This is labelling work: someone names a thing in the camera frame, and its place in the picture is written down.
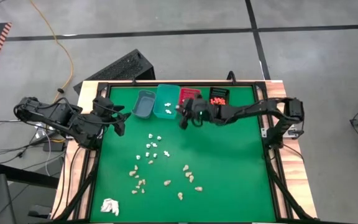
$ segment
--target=gray floor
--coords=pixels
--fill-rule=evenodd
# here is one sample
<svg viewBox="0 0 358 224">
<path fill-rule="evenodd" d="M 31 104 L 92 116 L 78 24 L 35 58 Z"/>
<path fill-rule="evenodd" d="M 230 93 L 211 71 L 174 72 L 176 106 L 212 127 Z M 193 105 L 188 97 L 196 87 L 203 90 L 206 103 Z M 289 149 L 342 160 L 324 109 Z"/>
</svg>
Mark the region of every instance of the gray floor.
<svg viewBox="0 0 358 224">
<path fill-rule="evenodd" d="M 35 3 L 57 34 L 250 27 L 245 2 L 240 0 Z M 358 1 L 252 0 L 252 5 L 258 27 L 358 24 Z M 13 23 L 11 37 L 50 35 L 28 1 L 0 4 L 0 22 Z M 287 95 L 305 102 L 306 133 L 300 144 L 318 216 L 358 223 L 358 136 L 349 125 L 358 112 L 358 30 L 261 33 L 260 38 L 272 79 L 284 80 Z M 237 78 L 262 79 L 251 33 L 61 43 L 74 60 L 72 85 L 133 49 L 152 62 L 162 80 L 225 78 L 229 70 Z M 69 71 L 64 52 L 51 40 L 6 42 L 0 54 L 0 119 L 13 119 L 12 107 L 23 96 L 52 101 Z M 78 99 L 72 89 L 67 97 L 72 103 Z M 26 144 L 33 131 L 24 124 L 0 126 L 0 149 Z M 8 165 L 25 167 L 47 156 L 32 149 Z M 3 155 L 0 162 L 11 157 Z M 53 197 L 53 192 L 44 195 Z"/>
</svg>

